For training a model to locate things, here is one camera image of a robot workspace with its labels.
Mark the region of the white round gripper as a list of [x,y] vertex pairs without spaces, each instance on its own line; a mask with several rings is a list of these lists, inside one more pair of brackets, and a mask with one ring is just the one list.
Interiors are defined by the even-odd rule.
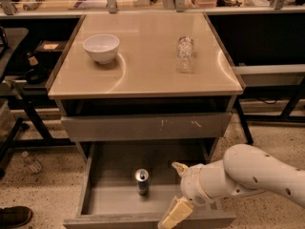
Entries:
[[172,199],[167,212],[157,224],[158,229],[173,229],[193,212],[194,206],[206,204],[206,195],[200,182],[203,165],[188,167],[175,161],[172,166],[181,177],[180,188],[184,197]]

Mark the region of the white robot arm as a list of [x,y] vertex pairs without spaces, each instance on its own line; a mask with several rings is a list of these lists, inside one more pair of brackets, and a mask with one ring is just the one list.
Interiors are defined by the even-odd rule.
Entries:
[[173,198],[158,229],[173,229],[196,206],[218,198],[242,198],[268,191],[305,207],[305,171],[290,166],[251,145],[236,144],[223,158],[209,164],[187,166],[175,162],[181,177],[181,198]]

